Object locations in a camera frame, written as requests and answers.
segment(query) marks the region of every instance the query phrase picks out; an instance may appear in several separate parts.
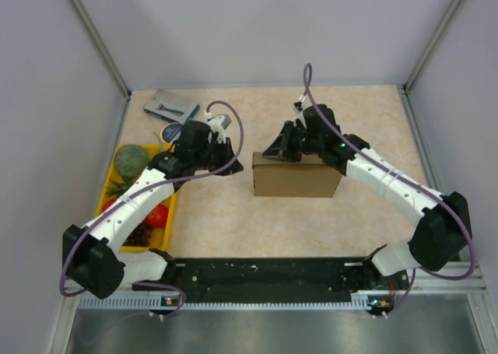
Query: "white cable clip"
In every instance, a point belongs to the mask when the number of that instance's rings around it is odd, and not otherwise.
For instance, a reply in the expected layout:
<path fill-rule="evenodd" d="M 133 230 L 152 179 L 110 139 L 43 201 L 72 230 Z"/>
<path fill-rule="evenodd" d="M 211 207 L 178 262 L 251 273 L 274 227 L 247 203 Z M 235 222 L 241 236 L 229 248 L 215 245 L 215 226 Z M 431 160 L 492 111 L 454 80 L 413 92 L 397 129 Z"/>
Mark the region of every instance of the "white cable clip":
<path fill-rule="evenodd" d="M 123 193 L 121 196 L 119 196 L 117 199 L 118 199 L 118 200 L 121 200 L 121 201 L 123 201 L 123 202 L 125 202 L 125 203 L 128 203 L 128 202 L 130 202 L 130 201 L 132 200 L 132 199 L 130 198 L 130 196 L 128 196 L 128 195 L 126 194 L 126 192 L 125 192 L 125 193 Z"/>
<path fill-rule="evenodd" d="M 306 95 L 301 95 L 299 96 L 299 100 L 294 103 L 294 111 L 297 114 L 301 114 L 303 112 L 303 104 L 304 101 L 306 101 L 307 96 Z"/>

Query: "yellow tray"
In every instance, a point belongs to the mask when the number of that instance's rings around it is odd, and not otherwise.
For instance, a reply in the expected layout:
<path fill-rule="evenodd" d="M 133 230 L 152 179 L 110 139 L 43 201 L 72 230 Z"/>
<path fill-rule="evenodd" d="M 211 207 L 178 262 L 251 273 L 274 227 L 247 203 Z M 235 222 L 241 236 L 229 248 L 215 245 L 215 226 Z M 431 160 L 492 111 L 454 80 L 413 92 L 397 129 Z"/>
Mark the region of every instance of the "yellow tray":
<path fill-rule="evenodd" d="M 114 150 L 114 155 L 122 146 L 123 146 L 123 144 L 120 144 L 117 146 L 117 148 Z M 158 145 L 142 145 L 142 146 L 145 149 L 147 149 L 147 152 L 149 152 L 149 156 L 151 158 L 154 157 L 157 153 L 159 153 L 159 146 Z M 104 185 L 102 193 L 100 194 L 99 204 L 98 204 L 97 209 L 95 211 L 96 217 L 101 213 L 103 204 L 105 204 L 106 202 L 110 201 L 113 198 L 117 198 L 117 196 L 115 196 L 115 195 L 108 196 L 106 194 L 107 188 L 111 186 L 111 183 L 110 183 L 111 180 L 118 181 L 120 183 L 123 182 L 121 175 L 119 175 L 119 173 L 117 173 L 116 169 L 114 168 L 114 156 L 113 156 L 113 160 L 110 163 L 109 171 L 107 171 L 106 184 Z M 177 195 L 178 195 L 178 193 L 175 193 L 174 195 L 170 196 L 169 198 L 167 198 L 166 200 L 161 202 L 163 205 L 165 205 L 169 209 L 166 227 L 153 229 L 152 236 L 150 237 L 150 240 L 149 240 L 149 247 L 121 247 L 121 251 L 143 252 L 143 251 L 147 251 L 148 249 L 152 249 L 152 248 L 165 251 L 168 248 L 168 242 L 170 241 L 171 226 L 173 224 L 174 210 L 175 210 L 175 206 L 177 204 Z"/>

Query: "blue package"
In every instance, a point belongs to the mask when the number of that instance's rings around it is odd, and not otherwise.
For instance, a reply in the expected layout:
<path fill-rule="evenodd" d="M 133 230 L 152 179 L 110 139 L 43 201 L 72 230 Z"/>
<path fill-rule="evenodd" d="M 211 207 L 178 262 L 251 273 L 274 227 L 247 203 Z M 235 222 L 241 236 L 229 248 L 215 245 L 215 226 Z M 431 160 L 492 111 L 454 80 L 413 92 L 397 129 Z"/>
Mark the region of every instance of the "blue package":
<path fill-rule="evenodd" d="M 143 110 L 163 121 L 183 124 L 195 117 L 200 108 L 196 101 L 159 89 Z"/>

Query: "metal floor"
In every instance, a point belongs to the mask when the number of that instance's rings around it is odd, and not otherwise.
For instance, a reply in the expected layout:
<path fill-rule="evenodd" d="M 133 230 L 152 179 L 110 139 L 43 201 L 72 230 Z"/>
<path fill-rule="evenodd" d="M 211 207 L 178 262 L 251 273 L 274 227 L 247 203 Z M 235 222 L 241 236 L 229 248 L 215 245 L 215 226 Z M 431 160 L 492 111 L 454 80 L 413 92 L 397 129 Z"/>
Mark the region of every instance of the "metal floor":
<path fill-rule="evenodd" d="M 80 310 L 84 340 L 129 311 Z M 346 311 L 185 311 L 163 323 L 133 317 L 66 354 L 484 353 L 465 296 L 410 296 L 387 320 Z"/>

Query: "green fruit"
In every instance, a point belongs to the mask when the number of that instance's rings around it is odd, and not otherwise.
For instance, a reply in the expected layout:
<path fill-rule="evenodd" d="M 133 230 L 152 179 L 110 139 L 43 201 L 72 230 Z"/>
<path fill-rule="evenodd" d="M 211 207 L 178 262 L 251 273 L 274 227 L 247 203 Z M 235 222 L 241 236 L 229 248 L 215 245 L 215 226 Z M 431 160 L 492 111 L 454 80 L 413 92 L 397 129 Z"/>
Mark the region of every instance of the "green fruit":
<path fill-rule="evenodd" d="M 114 156 L 114 167 L 124 181 L 135 179 L 150 162 L 149 153 L 141 145 L 123 145 Z"/>

